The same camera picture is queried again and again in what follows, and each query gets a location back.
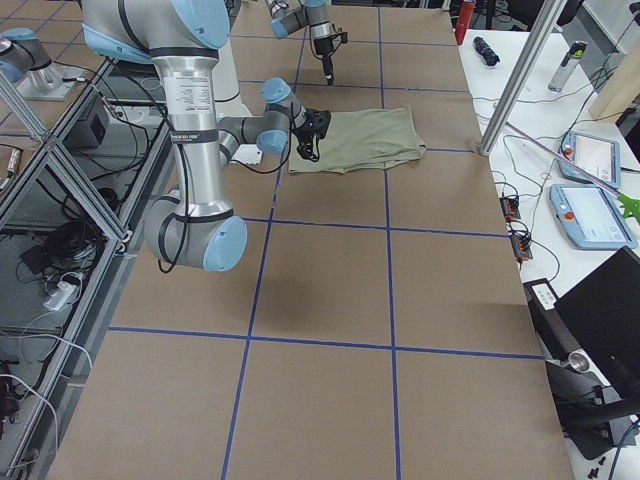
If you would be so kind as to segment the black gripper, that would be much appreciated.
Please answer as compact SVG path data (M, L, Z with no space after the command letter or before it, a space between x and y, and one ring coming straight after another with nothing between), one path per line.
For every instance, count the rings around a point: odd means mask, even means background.
M319 161L319 142L326 137L331 118L329 110L316 109L306 109L295 118L293 134L298 141L296 151L301 158Z
M311 30L312 54L320 60L328 86L334 84L334 72L332 56L340 45L348 42L347 31L337 31L335 33L321 33L319 30Z

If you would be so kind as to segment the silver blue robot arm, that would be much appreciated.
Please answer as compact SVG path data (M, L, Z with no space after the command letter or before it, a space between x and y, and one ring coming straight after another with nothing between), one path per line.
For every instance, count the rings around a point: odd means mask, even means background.
M329 17L329 1L299 1L291 7L288 1L265 1L271 29L277 39L284 39L307 29L313 57L322 64L326 83L335 82L333 56L347 44L348 32L337 27Z
M243 144L286 159L317 161L331 114L306 108L278 77L261 89L260 116L216 115L230 21L222 1L85 1L83 32L96 53L155 67L165 92L179 184L156 200L145 221L147 247L159 261L225 272L241 260L248 230L223 188L223 170Z

